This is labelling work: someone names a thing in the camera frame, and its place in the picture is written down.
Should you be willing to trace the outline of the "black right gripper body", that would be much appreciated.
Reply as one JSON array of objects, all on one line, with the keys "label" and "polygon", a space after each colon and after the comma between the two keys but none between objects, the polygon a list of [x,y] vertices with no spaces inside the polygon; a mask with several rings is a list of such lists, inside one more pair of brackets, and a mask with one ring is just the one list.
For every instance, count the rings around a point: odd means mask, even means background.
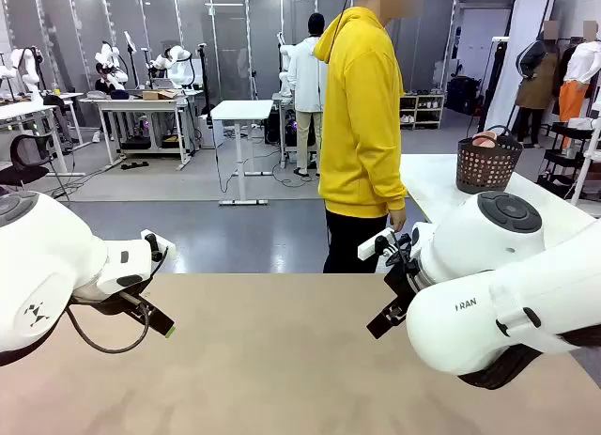
[{"label": "black right gripper body", "polygon": [[417,259],[387,259],[389,271],[384,282],[394,292],[396,297],[386,306],[386,311],[407,311],[420,290],[418,275],[421,267]]}]

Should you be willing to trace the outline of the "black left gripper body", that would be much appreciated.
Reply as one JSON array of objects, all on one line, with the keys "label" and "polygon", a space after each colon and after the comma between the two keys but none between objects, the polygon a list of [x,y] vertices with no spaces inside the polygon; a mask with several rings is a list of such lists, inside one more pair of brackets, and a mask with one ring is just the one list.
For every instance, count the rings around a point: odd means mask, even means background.
[{"label": "black left gripper body", "polygon": [[140,296],[139,290],[135,287],[118,291],[118,293],[103,301],[71,296],[69,303],[91,306],[105,316],[116,316],[124,313],[132,317],[142,317],[144,313],[151,312],[149,303]]}]

